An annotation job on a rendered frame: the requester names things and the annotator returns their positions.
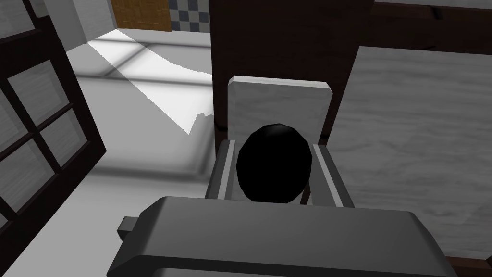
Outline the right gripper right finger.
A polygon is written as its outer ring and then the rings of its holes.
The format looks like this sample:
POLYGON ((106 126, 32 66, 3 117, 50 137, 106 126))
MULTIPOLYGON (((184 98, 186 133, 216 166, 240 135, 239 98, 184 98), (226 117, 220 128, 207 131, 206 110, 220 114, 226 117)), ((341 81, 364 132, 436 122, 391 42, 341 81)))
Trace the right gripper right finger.
POLYGON ((353 208, 354 204, 327 147, 312 144, 310 150, 312 165, 309 186, 312 205, 353 208))

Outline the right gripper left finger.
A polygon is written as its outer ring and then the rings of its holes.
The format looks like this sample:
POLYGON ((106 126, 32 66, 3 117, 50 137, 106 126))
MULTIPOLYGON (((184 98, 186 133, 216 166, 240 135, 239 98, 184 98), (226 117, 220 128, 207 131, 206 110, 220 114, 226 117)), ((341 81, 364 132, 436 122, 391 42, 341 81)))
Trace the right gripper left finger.
POLYGON ((223 140, 215 159, 205 199, 231 200, 235 172, 235 140, 223 140))

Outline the dark brown door, grey panels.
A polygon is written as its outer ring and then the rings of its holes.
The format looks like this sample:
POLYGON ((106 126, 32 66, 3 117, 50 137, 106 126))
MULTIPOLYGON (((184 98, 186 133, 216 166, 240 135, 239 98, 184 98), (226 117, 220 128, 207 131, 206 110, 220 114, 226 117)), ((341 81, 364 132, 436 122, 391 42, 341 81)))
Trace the dark brown door, grey panels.
POLYGON ((321 81, 355 207, 412 212, 492 277, 492 0, 209 0, 216 139, 235 75, 321 81))

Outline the dark framed glazed door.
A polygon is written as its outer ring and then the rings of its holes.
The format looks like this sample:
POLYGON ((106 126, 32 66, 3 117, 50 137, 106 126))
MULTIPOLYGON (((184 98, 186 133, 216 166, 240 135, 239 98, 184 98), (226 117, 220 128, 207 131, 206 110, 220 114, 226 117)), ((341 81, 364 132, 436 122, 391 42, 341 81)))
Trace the dark framed glazed door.
POLYGON ((0 0, 0 276, 105 152, 44 0, 0 0))

